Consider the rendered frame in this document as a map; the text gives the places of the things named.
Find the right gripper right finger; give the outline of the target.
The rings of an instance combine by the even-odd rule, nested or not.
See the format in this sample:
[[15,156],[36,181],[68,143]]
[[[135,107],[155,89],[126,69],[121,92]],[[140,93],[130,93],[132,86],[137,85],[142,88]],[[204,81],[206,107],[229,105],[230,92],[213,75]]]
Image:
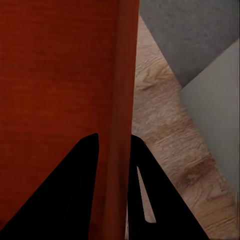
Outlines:
[[[145,220],[137,167],[156,223]],[[129,240],[210,240],[145,142],[132,134],[128,178]]]

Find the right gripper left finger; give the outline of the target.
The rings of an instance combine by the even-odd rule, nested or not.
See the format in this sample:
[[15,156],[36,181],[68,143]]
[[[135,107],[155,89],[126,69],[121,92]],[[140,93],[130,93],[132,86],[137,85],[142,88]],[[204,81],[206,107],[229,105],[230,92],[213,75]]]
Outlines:
[[0,231],[0,240],[88,240],[99,157],[82,138]]

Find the storage box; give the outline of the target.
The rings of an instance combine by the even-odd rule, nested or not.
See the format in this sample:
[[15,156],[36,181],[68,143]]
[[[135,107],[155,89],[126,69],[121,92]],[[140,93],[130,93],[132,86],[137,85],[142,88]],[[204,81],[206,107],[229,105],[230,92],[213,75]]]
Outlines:
[[0,232],[84,137],[87,240],[125,240],[140,0],[0,0]]

